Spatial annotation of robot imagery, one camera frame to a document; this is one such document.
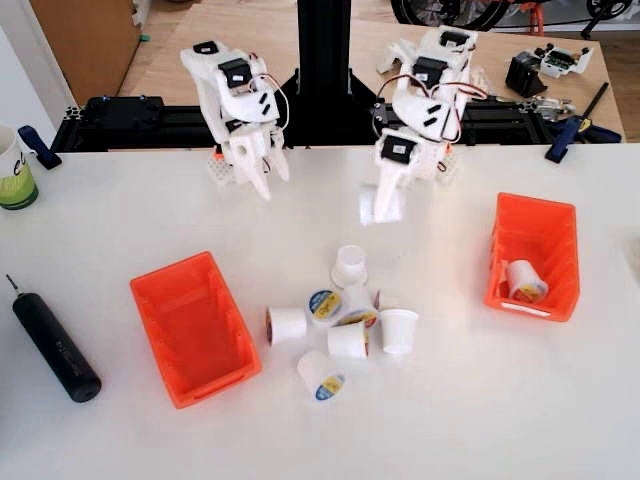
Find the robotic arm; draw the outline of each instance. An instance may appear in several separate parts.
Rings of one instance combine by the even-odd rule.
[[[276,125],[280,114],[275,82],[264,60],[230,50],[221,42],[182,50],[180,59],[196,84],[207,126],[222,148],[223,159],[216,161],[233,166],[237,183],[251,182],[270,200],[264,163],[285,181],[289,180],[289,166],[282,153],[282,129]]]
[[[406,40],[387,46],[378,72],[391,70],[396,60],[402,63],[399,75],[392,77],[398,81],[392,108],[405,126],[383,129],[376,142],[380,181],[375,222],[387,218],[396,188],[405,188],[415,178],[433,180],[448,143],[458,141],[468,95],[482,96],[468,85],[476,41],[477,33],[441,26],[427,32],[418,47]]]

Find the bicycle wheel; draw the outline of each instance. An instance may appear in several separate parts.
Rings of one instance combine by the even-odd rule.
[[[629,8],[632,1],[633,0],[619,0],[615,2],[612,5],[611,10],[609,10],[609,13],[605,13],[602,16],[602,20],[611,20],[612,18],[617,17]],[[587,10],[589,11],[589,15],[595,17],[605,3],[607,3],[606,0],[587,0]]]
[[[509,8],[506,0],[489,3],[460,0],[391,0],[400,23],[413,25],[451,25],[467,30],[493,28]]]

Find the orange bin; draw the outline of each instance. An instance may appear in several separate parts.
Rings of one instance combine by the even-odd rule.
[[[580,296],[576,210],[567,203],[498,194],[485,304],[557,322],[569,320]],[[549,293],[537,304],[509,298],[505,267],[528,260]]]
[[[131,290],[176,408],[260,372],[251,336],[209,252],[135,278]]]

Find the white table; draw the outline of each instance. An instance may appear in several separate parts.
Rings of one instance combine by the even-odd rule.
[[[104,387],[74,404],[0,288],[0,478],[635,479],[640,471],[640,285],[624,256],[640,236],[637,145],[459,149],[448,190],[417,183],[406,221],[362,227],[366,149],[296,150],[292,181],[218,192],[205,152],[65,155],[34,168],[41,198],[0,213],[0,266],[40,293]],[[582,294],[566,324],[482,304],[496,193],[576,205]],[[368,254],[371,289],[421,318],[415,351],[346,363],[316,404],[295,372],[321,332],[267,347],[267,305],[329,284],[336,249]],[[210,250],[263,372],[175,410],[128,282]]]

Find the mug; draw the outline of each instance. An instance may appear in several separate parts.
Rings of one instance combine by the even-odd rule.
[[[27,156],[13,128],[0,125],[0,207],[20,210],[38,198]]]

